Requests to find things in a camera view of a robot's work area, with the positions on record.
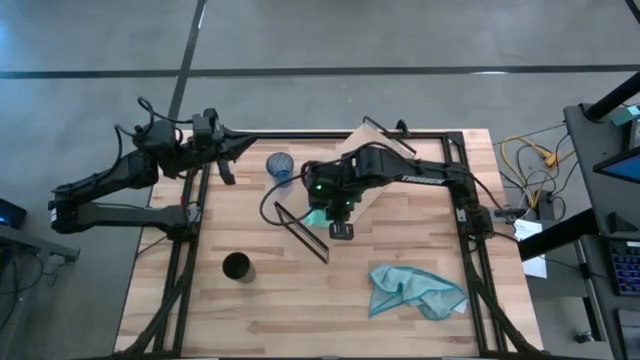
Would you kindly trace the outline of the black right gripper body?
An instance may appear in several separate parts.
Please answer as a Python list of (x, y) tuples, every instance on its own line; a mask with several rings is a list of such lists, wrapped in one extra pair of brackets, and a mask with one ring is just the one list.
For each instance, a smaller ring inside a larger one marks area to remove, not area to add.
[(364, 188), (351, 178), (349, 167), (338, 162), (308, 161), (303, 171), (309, 207), (323, 210), (329, 222), (347, 223), (364, 194)]

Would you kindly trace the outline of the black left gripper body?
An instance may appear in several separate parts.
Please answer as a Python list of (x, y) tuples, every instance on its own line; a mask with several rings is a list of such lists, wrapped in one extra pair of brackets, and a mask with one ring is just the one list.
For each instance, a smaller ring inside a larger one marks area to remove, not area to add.
[(192, 136), (195, 157), (201, 164), (221, 160), (235, 162), (231, 140), (231, 131), (225, 126), (196, 128)]

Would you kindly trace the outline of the teal mug with handle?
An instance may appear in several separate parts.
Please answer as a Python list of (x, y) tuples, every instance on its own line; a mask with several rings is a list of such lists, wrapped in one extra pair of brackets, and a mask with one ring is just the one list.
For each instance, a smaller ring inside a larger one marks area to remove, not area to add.
[(314, 209), (305, 219), (304, 224), (308, 227), (328, 228), (331, 221), (326, 217), (326, 211)]

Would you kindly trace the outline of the blue ribbed plastic cup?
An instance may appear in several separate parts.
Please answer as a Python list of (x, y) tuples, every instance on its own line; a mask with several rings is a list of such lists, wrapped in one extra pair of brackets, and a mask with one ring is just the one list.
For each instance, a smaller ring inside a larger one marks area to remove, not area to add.
[(285, 152), (271, 154), (265, 164), (266, 171), (275, 184), (289, 180), (294, 173), (294, 158)]

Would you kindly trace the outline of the black cup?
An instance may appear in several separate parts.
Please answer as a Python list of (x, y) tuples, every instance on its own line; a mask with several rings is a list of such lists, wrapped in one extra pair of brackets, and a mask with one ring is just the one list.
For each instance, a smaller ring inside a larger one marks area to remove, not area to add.
[(256, 270), (250, 258), (241, 252), (234, 252), (225, 257), (222, 263), (223, 274), (236, 282), (248, 284), (255, 280)]

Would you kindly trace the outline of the wooden shelf with black ends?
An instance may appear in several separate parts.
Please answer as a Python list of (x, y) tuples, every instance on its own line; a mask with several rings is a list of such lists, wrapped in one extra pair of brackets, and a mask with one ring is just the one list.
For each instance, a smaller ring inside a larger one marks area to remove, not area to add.
[[(331, 161), (369, 142), (388, 145), (404, 157), (412, 158), (416, 151), (404, 138), (409, 135), (406, 124), (400, 120), (394, 130), (387, 130), (373, 119), (366, 117), (363, 124), (351, 133), (340, 134), (336, 139), (322, 138), (318, 133), (309, 133), (303, 140), (292, 140), (287, 151), (294, 158), (294, 173), (301, 172), (308, 161)], [(279, 187), (265, 204), (265, 212), (275, 215), (285, 229), (298, 240), (313, 257), (323, 263), (329, 262), (329, 253), (334, 240), (328, 228), (308, 227), (304, 219), (312, 212), (308, 205), (307, 190), (302, 181), (296, 179)]]

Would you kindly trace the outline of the teal microfibre cloth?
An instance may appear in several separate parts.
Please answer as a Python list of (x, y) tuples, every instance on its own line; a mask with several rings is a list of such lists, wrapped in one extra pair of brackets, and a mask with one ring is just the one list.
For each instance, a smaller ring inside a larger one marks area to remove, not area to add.
[(373, 318), (401, 306), (415, 307), (431, 321), (464, 313), (468, 296), (456, 283), (410, 266), (379, 265), (369, 271), (372, 285), (368, 316)]

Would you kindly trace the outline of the grey side desk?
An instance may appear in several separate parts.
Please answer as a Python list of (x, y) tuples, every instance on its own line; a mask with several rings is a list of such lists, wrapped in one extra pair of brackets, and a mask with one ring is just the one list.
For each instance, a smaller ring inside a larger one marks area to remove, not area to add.
[(8, 352), (15, 337), (25, 294), (45, 277), (49, 258), (58, 256), (65, 263), (74, 263), (79, 255), (77, 247), (0, 225), (0, 357)]

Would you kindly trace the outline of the white paper sheet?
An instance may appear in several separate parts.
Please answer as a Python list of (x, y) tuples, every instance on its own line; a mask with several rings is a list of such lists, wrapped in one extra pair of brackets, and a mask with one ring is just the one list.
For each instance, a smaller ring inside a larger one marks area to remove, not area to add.
[(524, 261), (522, 267), (526, 276), (539, 279), (547, 278), (547, 265), (544, 255)]
[(525, 240), (533, 235), (541, 233), (543, 226), (538, 222), (517, 219), (514, 223), (514, 237), (517, 241)]

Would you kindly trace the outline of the black device with blue light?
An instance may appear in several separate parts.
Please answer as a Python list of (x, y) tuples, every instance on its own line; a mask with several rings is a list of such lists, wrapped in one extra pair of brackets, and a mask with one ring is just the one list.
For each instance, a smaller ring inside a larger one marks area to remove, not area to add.
[(20, 229), (26, 219), (27, 211), (7, 200), (0, 198), (0, 225)]

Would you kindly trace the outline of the black cart bar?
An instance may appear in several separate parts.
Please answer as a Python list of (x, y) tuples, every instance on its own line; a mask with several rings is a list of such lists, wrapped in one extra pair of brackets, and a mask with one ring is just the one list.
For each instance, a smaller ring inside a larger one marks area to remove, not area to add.
[(520, 259), (527, 261), (579, 240), (584, 235), (598, 234), (594, 211), (587, 209), (520, 241), (518, 243)]

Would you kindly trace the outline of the grey equipment cart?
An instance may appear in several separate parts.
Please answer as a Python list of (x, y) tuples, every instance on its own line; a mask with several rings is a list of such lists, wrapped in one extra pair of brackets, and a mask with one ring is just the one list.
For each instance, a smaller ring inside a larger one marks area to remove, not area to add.
[(599, 234), (580, 239), (594, 279), (596, 299), (614, 360), (640, 360), (640, 297), (614, 289), (610, 241), (640, 241), (640, 184), (601, 175), (593, 166), (629, 149), (629, 125), (594, 123), (580, 107), (564, 109), (567, 128), (594, 211)]

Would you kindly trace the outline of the tablet screen with blue display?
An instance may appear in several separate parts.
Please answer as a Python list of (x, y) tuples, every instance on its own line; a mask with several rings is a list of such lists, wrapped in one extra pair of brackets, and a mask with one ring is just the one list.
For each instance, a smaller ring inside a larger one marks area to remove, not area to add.
[(617, 154), (593, 166), (601, 175), (640, 184), (640, 146)]

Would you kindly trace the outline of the teal box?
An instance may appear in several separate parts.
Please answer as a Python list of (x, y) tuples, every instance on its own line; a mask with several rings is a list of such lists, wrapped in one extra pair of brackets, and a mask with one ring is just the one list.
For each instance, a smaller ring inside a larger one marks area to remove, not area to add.
[(638, 120), (640, 119), (640, 104), (617, 108), (610, 113), (609, 119), (617, 127)]

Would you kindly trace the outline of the black keyboard with lit keys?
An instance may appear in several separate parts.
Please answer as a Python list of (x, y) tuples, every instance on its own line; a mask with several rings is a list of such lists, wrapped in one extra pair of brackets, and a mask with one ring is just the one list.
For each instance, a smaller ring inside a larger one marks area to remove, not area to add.
[(610, 241), (608, 253), (615, 291), (640, 297), (640, 241)]

